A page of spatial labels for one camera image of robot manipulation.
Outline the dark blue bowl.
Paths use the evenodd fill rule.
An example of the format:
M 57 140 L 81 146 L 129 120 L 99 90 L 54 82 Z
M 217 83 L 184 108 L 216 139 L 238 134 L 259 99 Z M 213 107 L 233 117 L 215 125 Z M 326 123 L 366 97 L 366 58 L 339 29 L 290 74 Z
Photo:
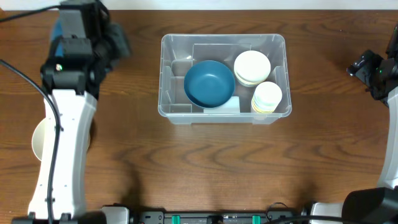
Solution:
M 60 21 L 57 19 L 50 36 L 50 48 L 49 48 L 49 55 L 62 57 L 63 56 L 63 49 L 61 38 L 63 37 L 62 25 Z
M 226 65 L 205 60 L 188 70 L 183 88 L 193 104 L 202 108 L 217 108 L 234 95 L 235 85 L 234 75 Z

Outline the cream large bowl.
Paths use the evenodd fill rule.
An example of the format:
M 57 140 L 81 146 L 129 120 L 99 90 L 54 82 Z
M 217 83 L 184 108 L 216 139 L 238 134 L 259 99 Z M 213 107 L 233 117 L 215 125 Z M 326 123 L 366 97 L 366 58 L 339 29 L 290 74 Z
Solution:
M 52 119 L 44 118 L 35 128 L 32 135 L 32 150 L 38 158 L 42 160 L 42 155 L 45 147 L 47 146 L 46 128 L 51 124 L 54 124 Z M 58 149 L 58 154 L 65 156 L 68 153 L 72 153 L 74 156 L 77 155 L 78 151 L 87 152 L 90 147 L 91 134 L 90 130 L 87 129 L 87 133 L 78 132 L 78 121 L 70 120 L 69 124 L 62 125 L 62 131 L 60 132 L 60 145 Z

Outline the cream cup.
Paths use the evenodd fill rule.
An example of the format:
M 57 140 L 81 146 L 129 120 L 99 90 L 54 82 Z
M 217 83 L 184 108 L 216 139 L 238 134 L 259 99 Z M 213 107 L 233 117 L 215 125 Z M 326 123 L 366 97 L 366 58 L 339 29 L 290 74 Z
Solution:
M 254 91 L 254 102 L 258 107 L 276 108 L 282 100 L 282 90 L 273 82 L 263 82 Z

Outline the white small bowl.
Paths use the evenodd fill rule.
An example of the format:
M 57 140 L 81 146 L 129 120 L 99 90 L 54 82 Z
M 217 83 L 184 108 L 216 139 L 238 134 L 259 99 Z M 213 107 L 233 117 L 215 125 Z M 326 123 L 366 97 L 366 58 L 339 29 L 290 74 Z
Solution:
M 271 63 L 261 52 L 248 50 L 236 57 L 234 61 L 234 73 L 248 82 L 258 82 L 269 76 Z

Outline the yellow small bowl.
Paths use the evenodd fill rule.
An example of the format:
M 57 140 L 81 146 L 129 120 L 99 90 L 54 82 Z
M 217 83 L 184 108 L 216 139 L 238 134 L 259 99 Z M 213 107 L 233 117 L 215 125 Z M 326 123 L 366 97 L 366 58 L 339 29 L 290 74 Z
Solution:
M 266 81 L 266 79 L 268 78 L 268 76 L 265 76 L 265 79 L 260 80 L 260 81 L 258 81 L 258 82 L 248 82 L 248 81 L 244 80 L 244 79 L 243 79 L 241 76 L 239 76 L 238 74 L 235 74 L 235 77 L 236 77 L 237 81 L 238 81 L 240 84 L 242 84 L 243 86 L 246 86 L 246 87 L 253 87 L 253 86 L 259 85 L 260 83 Z

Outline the light blue cup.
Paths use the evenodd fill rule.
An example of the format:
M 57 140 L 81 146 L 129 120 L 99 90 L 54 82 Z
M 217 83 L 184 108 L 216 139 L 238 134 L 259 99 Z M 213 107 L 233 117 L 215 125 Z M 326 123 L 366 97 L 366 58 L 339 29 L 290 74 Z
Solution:
M 251 108 L 253 111 L 257 113 L 273 113 L 277 108 L 278 104 L 271 103 L 271 104 L 264 104 L 258 103 L 255 97 L 251 100 Z

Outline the yellow cup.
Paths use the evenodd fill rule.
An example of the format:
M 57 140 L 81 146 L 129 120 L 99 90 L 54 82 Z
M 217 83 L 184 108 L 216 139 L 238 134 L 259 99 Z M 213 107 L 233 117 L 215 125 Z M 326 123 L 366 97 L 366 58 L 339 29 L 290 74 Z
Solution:
M 262 113 L 262 114 L 269 114 L 273 113 L 274 111 L 271 108 L 258 108 L 256 105 L 251 105 L 251 111 L 253 113 Z
M 255 113 L 273 113 L 275 111 L 275 107 L 272 105 L 258 105 L 255 101 L 252 101 L 251 110 Z

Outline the grey small bowl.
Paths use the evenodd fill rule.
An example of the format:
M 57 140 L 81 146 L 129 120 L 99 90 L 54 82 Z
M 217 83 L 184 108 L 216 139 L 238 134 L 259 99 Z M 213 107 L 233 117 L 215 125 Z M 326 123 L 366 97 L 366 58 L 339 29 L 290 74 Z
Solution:
M 244 83 L 244 82 L 241 82 L 240 80 L 238 80 L 238 83 L 239 83 L 240 85 L 245 86 L 245 87 L 248 87 L 248 88 L 256 87 L 256 86 L 258 86 L 259 84 L 261 84 L 261 83 Z

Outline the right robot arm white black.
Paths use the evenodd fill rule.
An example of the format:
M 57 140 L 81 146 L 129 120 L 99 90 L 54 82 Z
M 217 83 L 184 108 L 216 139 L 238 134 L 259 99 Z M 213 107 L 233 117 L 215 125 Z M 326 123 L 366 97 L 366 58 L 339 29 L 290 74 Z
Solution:
M 388 110 L 386 149 L 377 184 L 350 192 L 341 203 L 313 202 L 302 211 L 313 219 L 304 223 L 397 223 L 397 27 L 385 54 L 367 50 L 346 69 Z

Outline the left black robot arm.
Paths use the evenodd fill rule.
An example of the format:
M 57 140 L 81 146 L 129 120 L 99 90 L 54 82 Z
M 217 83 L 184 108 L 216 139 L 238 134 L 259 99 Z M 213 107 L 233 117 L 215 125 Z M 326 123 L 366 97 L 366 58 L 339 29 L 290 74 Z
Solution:
M 57 7 L 61 33 L 51 42 L 37 85 L 46 115 L 39 177 L 27 215 L 13 222 L 129 223 L 124 206 L 86 209 L 84 176 L 101 82 L 131 48 L 102 2 L 63 1 Z

